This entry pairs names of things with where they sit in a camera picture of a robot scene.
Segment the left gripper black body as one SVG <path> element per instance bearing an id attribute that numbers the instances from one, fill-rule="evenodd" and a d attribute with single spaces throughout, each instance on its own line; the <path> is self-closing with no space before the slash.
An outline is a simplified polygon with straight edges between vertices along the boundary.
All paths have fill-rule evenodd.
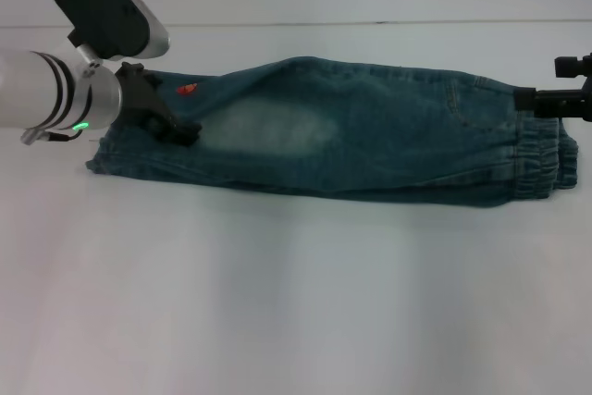
<path id="1" fill-rule="evenodd" d="M 152 135 L 168 135 L 175 128 L 175 118 L 157 92 L 162 81 L 143 64 L 123 62 L 116 77 L 121 87 L 117 125 L 137 126 Z"/>

